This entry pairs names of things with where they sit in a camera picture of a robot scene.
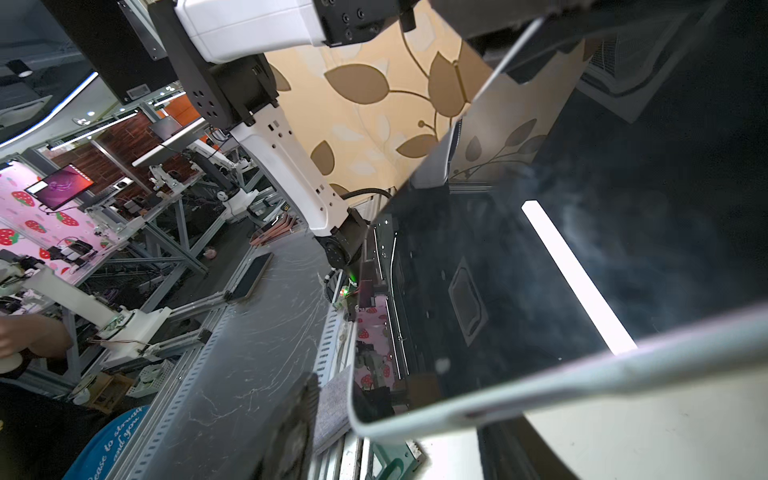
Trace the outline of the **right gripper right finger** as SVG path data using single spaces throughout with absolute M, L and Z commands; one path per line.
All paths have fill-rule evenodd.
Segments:
M 477 429 L 485 479 L 575 479 L 525 417 Z

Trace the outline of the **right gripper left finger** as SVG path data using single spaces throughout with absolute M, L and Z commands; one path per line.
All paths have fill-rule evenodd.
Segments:
M 302 374 L 239 457 L 240 479 L 306 479 L 311 463 L 320 387 Z

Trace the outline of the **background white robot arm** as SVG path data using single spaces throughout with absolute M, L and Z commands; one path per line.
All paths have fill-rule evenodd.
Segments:
M 156 321 L 118 312 L 67 283 L 35 257 L 1 253 L 1 285 L 33 290 L 85 318 L 102 343 L 140 351 Z M 118 416 L 55 400 L 7 382 L 33 359 L 64 357 L 74 340 L 61 320 L 41 314 L 1 318 L 1 476 L 4 479 L 107 479 L 127 464 L 131 449 L 150 430 L 153 409 Z M 306 479 L 313 456 L 319 380 L 305 372 L 249 441 L 221 471 L 224 479 Z

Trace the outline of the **person's forearm in background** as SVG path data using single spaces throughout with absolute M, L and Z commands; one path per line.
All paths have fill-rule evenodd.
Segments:
M 18 354 L 21 361 L 1 377 L 18 378 L 35 358 L 65 358 L 73 340 L 65 325 L 39 314 L 1 317 L 1 359 Z

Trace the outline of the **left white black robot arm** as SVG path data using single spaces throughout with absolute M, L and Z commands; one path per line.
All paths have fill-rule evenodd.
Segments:
M 324 179 L 278 102 L 267 54 L 361 44 L 394 23 L 415 26 L 410 1 L 146 1 L 139 18 L 165 51 L 196 111 L 229 133 L 304 218 L 329 264 L 360 257 L 367 224 Z

